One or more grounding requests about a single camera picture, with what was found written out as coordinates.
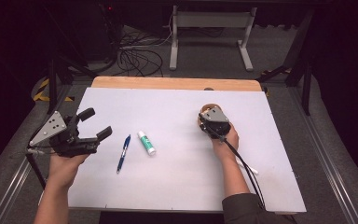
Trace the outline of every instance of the metal stand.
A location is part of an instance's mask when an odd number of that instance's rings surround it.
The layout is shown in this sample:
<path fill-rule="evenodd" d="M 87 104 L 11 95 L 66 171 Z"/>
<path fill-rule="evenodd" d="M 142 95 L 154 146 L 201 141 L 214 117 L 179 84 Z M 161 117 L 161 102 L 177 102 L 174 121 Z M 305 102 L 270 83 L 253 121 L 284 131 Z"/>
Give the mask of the metal stand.
<path fill-rule="evenodd" d="M 72 85 L 73 77 L 72 74 L 69 71 L 69 66 L 74 67 L 79 72 L 82 72 L 89 77 L 97 77 L 95 73 L 91 72 L 89 69 L 78 65 L 77 63 L 73 62 L 72 60 L 61 56 L 61 55 L 55 55 L 50 63 L 48 64 L 48 79 L 49 79 L 49 106 L 48 106 L 48 116 L 51 115 L 52 112 L 57 110 L 57 107 L 62 102 L 62 100 L 59 100 L 58 97 L 58 89 L 57 89 L 57 77 L 60 79 L 61 83 L 63 85 Z M 25 157 L 27 158 L 27 161 L 31 164 L 31 167 L 34 169 L 34 172 L 39 179 L 39 182 L 44 189 L 46 186 L 46 180 L 42 176 L 42 173 L 40 172 L 39 167 L 37 166 L 37 163 L 34 159 L 34 155 L 32 153 L 26 153 Z"/>
<path fill-rule="evenodd" d="M 173 7 L 172 12 L 172 47 L 170 69 L 176 70 L 178 57 L 178 27 L 231 27 L 246 28 L 245 36 L 238 40 L 238 47 L 241 52 L 246 71 L 254 70 L 251 59 L 249 58 L 246 44 L 255 20 L 256 7 L 252 7 L 250 12 L 188 12 L 178 11 L 177 6 Z"/>
<path fill-rule="evenodd" d="M 31 167 L 34 169 L 34 173 L 37 176 L 37 179 L 39 180 L 40 185 L 42 185 L 42 188 L 45 189 L 46 187 L 46 180 L 43 178 L 42 173 L 40 172 L 39 167 L 37 166 L 36 161 L 34 160 L 34 154 L 27 153 L 25 154 L 25 157 L 27 158 L 27 161 L 31 164 Z"/>
<path fill-rule="evenodd" d="M 286 71 L 288 68 L 293 68 L 289 73 L 289 76 L 286 78 L 285 83 L 288 87 L 294 87 L 298 84 L 298 81 L 302 78 L 305 71 L 304 77 L 304 86 L 303 86 L 303 95 L 302 95 L 302 105 L 304 111 L 307 115 L 310 114 L 309 111 L 309 102 L 310 102 L 310 63 L 308 60 L 302 61 L 298 59 L 304 44 L 304 40 L 307 35 L 307 31 L 310 27 L 310 22 L 314 13 L 314 9 L 310 9 L 307 12 L 304 20 L 301 22 L 300 27 L 297 30 L 296 37 L 293 40 L 292 46 L 289 49 L 289 52 L 286 55 L 286 58 L 283 62 L 283 65 L 272 70 L 271 72 L 265 71 L 265 75 L 257 78 L 258 82 L 265 82 L 272 77 L 279 75 L 281 72 Z"/>

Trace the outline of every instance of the green label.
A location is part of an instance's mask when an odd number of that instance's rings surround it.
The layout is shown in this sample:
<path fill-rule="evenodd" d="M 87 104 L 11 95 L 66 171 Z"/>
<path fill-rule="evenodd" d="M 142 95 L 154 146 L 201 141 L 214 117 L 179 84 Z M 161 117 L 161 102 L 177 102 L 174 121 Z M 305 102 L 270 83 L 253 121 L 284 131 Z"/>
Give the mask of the green label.
<path fill-rule="evenodd" d="M 143 136 L 141 138 L 142 144 L 144 144 L 144 147 L 146 148 L 146 150 L 150 149 L 152 146 L 152 144 L 150 143 L 149 139 L 146 136 Z"/>

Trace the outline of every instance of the robotic hand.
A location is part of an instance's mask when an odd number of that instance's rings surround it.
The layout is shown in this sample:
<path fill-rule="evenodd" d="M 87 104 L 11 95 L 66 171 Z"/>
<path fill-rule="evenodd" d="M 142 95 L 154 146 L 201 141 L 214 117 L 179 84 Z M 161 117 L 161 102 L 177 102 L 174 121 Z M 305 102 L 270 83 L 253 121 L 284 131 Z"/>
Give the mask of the robotic hand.
<path fill-rule="evenodd" d="M 199 126 L 213 139 L 220 139 L 221 142 L 226 138 L 231 126 L 226 115 L 219 105 L 205 105 L 199 113 Z"/>
<path fill-rule="evenodd" d="M 112 134 L 109 126 L 97 133 L 94 138 L 79 138 L 77 124 L 80 120 L 84 121 L 95 115 L 93 108 L 88 108 L 73 117 L 62 118 L 60 112 L 55 111 L 46 124 L 30 141 L 29 147 L 49 139 L 50 146 L 62 157 L 74 157 L 82 154 L 97 152 L 97 147 L 108 136 Z"/>

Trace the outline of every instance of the white board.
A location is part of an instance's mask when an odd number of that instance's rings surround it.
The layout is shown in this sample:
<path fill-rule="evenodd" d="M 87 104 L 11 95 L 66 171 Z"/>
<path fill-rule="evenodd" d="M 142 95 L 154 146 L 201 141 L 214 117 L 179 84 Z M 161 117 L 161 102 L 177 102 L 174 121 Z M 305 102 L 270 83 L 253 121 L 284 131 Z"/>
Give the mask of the white board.
<path fill-rule="evenodd" d="M 111 126 L 113 134 L 80 165 L 69 191 L 72 208 L 220 212 L 224 199 L 221 165 L 197 117 L 218 104 L 240 136 L 239 152 L 255 168 L 266 208 L 305 212 L 294 173 L 262 91 L 179 91 L 88 88 L 78 113 L 80 137 Z M 150 157 L 137 133 L 146 133 L 157 154 Z M 124 140 L 131 142 L 120 174 Z M 252 185 L 243 171 L 249 188 Z"/>

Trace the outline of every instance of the blue pen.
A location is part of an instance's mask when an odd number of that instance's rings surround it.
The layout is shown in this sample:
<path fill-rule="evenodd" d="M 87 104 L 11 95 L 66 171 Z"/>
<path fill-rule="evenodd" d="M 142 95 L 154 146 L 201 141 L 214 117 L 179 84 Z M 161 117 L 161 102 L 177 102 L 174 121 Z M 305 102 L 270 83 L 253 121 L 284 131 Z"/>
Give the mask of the blue pen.
<path fill-rule="evenodd" d="M 126 157 L 126 152 L 127 152 L 127 148 L 129 147 L 130 140 L 131 140 L 131 135 L 129 135 L 126 138 L 126 141 L 124 142 L 123 152 L 121 153 L 120 161 L 118 162 L 117 174 L 120 172 L 121 166 L 123 165 L 123 161 L 124 158 Z"/>

